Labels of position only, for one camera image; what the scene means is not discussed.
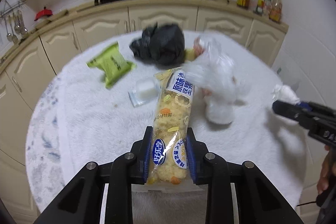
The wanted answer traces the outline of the person's right hand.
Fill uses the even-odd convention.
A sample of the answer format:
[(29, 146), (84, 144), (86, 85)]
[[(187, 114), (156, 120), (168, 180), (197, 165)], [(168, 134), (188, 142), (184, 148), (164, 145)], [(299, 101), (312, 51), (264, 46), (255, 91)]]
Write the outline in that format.
[(317, 191), (318, 194), (322, 194), (328, 187), (329, 187), (329, 176), (330, 176), (330, 165), (329, 165), (329, 158), (330, 158), (330, 147), (325, 146), (325, 150), (328, 152), (323, 163), (321, 173), (319, 175), (319, 180), (317, 182)]

